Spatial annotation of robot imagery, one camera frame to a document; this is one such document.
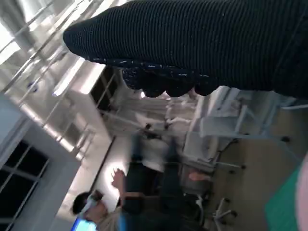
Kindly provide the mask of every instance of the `tiled floor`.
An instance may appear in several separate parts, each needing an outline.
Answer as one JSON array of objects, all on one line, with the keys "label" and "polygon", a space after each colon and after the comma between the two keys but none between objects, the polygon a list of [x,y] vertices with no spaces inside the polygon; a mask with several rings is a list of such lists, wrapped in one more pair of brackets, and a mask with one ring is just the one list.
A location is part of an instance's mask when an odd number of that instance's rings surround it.
[{"label": "tiled floor", "polygon": [[[289,136],[290,147],[303,158],[308,150],[308,110],[280,111],[275,121],[273,132]],[[264,205],[298,164],[274,142],[260,140],[240,140],[226,150],[221,161],[244,163],[247,169],[232,175],[230,168],[218,167],[208,210],[215,210],[222,197],[230,198],[229,208],[238,217],[227,220],[225,231],[267,231]],[[216,230],[212,222],[210,230]]]}]

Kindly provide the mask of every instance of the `blue screen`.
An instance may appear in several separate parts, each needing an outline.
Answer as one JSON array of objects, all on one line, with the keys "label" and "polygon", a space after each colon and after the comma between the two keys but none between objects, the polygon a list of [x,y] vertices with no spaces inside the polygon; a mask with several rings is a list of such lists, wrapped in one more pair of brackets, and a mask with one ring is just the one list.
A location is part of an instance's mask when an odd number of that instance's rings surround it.
[{"label": "blue screen", "polygon": [[96,231],[96,225],[77,218],[71,231]]}]

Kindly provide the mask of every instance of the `black hair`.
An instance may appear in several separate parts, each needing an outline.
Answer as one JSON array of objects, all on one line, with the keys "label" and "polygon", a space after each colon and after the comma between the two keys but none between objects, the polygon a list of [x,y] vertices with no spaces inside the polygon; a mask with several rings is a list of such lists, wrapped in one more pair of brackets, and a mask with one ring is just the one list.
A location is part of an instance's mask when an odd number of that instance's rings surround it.
[{"label": "black hair", "polygon": [[87,203],[87,198],[91,195],[90,192],[84,192],[79,194],[73,203],[73,207],[72,207],[72,213],[74,215],[77,215],[81,212],[81,210],[83,209],[83,207],[86,205]]}]

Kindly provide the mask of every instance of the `green mat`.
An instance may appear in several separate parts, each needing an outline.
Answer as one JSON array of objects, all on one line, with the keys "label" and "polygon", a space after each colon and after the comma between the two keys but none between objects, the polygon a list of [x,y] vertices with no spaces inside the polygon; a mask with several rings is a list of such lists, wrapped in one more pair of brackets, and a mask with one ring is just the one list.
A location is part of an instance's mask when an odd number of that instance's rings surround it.
[{"label": "green mat", "polygon": [[298,231],[295,218],[295,190],[298,168],[265,205],[270,231]]}]

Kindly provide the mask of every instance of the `window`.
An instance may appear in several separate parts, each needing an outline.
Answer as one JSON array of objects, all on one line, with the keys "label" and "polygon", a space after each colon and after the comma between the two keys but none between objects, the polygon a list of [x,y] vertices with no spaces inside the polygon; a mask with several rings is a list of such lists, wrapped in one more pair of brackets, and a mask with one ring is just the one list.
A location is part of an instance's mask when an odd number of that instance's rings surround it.
[{"label": "window", "polygon": [[0,169],[0,231],[9,231],[48,165],[48,158],[21,141]]},{"label": "window", "polygon": [[111,98],[117,87],[118,85],[114,70],[112,67],[107,66],[103,70],[91,91],[91,95],[96,103],[97,109],[102,115],[102,111],[110,111]]}]

